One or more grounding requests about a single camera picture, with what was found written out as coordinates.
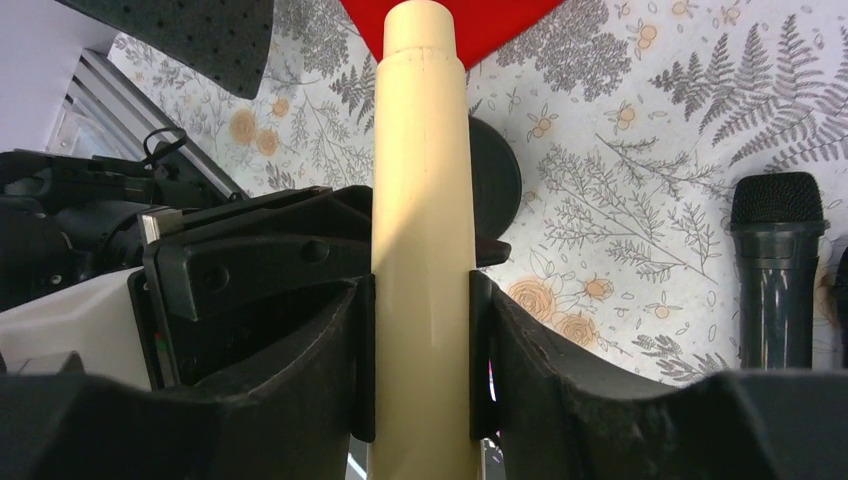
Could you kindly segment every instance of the orange flower print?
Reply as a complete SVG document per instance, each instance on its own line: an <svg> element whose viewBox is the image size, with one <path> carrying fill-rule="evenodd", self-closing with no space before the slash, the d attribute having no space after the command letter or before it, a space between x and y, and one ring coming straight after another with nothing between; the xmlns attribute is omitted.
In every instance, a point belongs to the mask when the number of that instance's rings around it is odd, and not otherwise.
<svg viewBox="0 0 848 480"><path fill-rule="evenodd" d="M618 11L618 18L626 17L630 15L630 5L628 2L624 2L624 4L619 5L615 4L615 9Z"/></svg>
<svg viewBox="0 0 848 480"><path fill-rule="evenodd" d="M527 132L527 141L529 142L531 138L542 138L545 136L545 133L553 127L553 120L559 118L559 115L556 113L548 115L548 104L546 103L542 107L542 115L537 117L532 113L528 113L527 118L535 123L533 128Z"/></svg>
<svg viewBox="0 0 848 480"><path fill-rule="evenodd" d="M721 16L723 23L736 26L736 20L739 18L740 11L736 7L724 8L721 7Z"/></svg>
<svg viewBox="0 0 848 480"><path fill-rule="evenodd" d="M538 200L539 196L534 191L524 192L524 195L521 196L521 207L530 210L530 213L536 213L536 210L533 208L534 201Z"/></svg>
<svg viewBox="0 0 848 480"><path fill-rule="evenodd" d="M271 105L271 113L275 117L285 117L289 113L289 102L285 98L279 98Z"/></svg>
<svg viewBox="0 0 848 480"><path fill-rule="evenodd" d="M598 300L603 302L612 296L612 282L606 278L598 278L595 276L592 280L583 282L583 295L589 297L590 300Z"/></svg>
<svg viewBox="0 0 848 480"><path fill-rule="evenodd" d="M645 305L645 311L653 313L660 320L668 318L673 310L683 310L683 308L677 305L669 305L665 292L662 293L662 301L660 303Z"/></svg>
<svg viewBox="0 0 848 480"><path fill-rule="evenodd" d="M627 30L630 33L636 34L635 37L627 38L636 42L636 48L633 50L633 54L636 55L637 59L641 60L642 51L651 48L654 40L657 39L657 27L653 25L646 25L640 18L636 25L628 25Z"/></svg>
<svg viewBox="0 0 848 480"><path fill-rule="evenodd" d="M692 3L690 0L680 0L671 6L671 13L677 16L686 15L687 17L692 18L694 17L692 9L695 8L698 8L698 5Z"/></svg>
<svg viewBox="0 0 848 480"><path fill-rule="evenodd" d="M253 112L242 109L230 117L230 136L238 145L250 145L256 136L256 117Z"/></svg>
<svg viewBox="0 0 848 480"><path fill-rule="evenodd" d="M520 280L507 291L515 303L540 322L547 322L556 310L554 292L537 277Z"/></svg>
<svg viewBox="0 0 848 480"><path fill-rule="evenodd" d="M270 157L277 151L279 139L277 133L271 130L260 130L256 136L256 146L259 147L259 153Z"/></svg>
<svg viewBox="0 0 848 480"><path fill-rule="evenodd" d="M604 112L604 115L607 116L607 119L610 122L615 123L613 130L616 135L618 135L619 130L627 130L630 128L630 124L636 120L636 110L633 108L633 105L627 103L626 100L621 102L621 106L618 107L618 110Z"/></svg>
<svg viewBox="0 0 848 480"><path fill-rule="evenodd" d="M563 337L587 349L597 344L598 330L591 318L578 313L577 315L562 315L557 320L556 331Z"/></svg>

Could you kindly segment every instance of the black plastic bracket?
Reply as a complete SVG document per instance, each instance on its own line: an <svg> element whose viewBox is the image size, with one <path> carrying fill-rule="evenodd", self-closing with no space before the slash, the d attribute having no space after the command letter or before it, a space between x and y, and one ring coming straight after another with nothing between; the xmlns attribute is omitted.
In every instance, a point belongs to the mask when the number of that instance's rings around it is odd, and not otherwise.
<svg viewBox="0 0 848 480"><path fill-rule="evenodd" d="M836 281L831 288L831 296L836 300L836 319L842 329L842 368L848 368L848 250L842 253Z"/></svg>
<svg viewBox="0 0 848 480"><path fill-rule="evenodd" d="M356 331L356 383L353 397L353 422L351 434L371 443L376 438L376 357L375 357L375 280L374 275L365 275L359 279L354 297L356 318L359 325Z"/></svg>
<svg viewBox="0 0 848 480"><path fill-rule="evenodd" d="M483 440L498 431L498 405L489 387L489 360L497 313L492 303L492 280L477 270L469 272L468 280L470 435L472 440Z"/></svg>

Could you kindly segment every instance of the black foam pad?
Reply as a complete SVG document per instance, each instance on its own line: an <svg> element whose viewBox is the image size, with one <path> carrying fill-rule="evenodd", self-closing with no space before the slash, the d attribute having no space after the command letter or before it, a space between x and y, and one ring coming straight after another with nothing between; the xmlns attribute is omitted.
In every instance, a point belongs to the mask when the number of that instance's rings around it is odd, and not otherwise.
<svg viewBox="0 0 848 480"><path fill-rule="evenodd" d="M254 98L273 0L57 0L152 45L242 98Z"/></svg>

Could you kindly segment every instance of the black microphone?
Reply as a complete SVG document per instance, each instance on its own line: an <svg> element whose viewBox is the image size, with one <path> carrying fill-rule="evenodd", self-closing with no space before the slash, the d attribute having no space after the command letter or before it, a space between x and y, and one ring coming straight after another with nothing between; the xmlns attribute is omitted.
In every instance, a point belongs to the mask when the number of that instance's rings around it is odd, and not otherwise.
<svg viewBox="0 0 848 480"><path fill-rule="evenodd" d="M812 367L818 242L828 227L816 180L804 172L745 177L730 222L742 368Z"/></svg>

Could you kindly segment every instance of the pipe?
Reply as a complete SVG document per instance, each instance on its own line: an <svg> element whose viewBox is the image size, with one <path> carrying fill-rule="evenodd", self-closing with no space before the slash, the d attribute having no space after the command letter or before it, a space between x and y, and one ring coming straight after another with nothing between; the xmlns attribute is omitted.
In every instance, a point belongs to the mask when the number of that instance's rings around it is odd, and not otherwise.
<svg viewBox="0 0 848 480"><path fill-rule="evenodd" d="M445 7L389 12L377 67L372 272L376 440L370 480L478 480L469 431L474 213L465 69Z"/></svg>

